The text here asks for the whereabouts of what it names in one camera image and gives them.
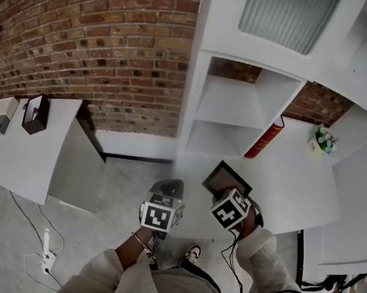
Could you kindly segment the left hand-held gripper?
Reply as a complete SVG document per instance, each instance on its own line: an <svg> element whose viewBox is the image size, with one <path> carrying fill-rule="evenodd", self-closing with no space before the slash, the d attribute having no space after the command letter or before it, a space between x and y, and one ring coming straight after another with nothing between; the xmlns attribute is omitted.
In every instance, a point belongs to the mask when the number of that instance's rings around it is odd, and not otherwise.
<svg viewBox="0 0 367 293"><path fill-rule="evenodd" d="M180 179L153 184L140 206L140 225L152 229L157 239L164 240L183 217L183 195L184 182Z"/></svg>

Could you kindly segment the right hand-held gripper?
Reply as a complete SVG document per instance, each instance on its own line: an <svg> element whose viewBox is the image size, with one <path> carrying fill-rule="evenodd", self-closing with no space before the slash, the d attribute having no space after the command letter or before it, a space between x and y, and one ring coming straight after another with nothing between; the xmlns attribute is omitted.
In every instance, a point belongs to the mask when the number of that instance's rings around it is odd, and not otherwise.
<svg viewBox="0 0 367 293"><path fill-rule="evenodd" d="M224 228L230 230L249 214L251 202L234 187L221 189L213 194L209 214Z"/></svg>

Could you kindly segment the person's right hand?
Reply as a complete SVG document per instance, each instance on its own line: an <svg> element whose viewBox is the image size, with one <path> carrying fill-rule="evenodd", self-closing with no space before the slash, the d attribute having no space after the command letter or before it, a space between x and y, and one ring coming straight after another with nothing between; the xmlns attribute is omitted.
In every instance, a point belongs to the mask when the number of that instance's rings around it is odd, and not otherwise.
<svg viewBox="0 0 367 293"><path fill-rule="evenodd" d="M241 222L240 232L237 239L238 241L250 235L254 230L256 230L257 226L264 226L261 207L250 197L247 197L246 200L249 201L251 205L248 210L248 215Z"/></svg>

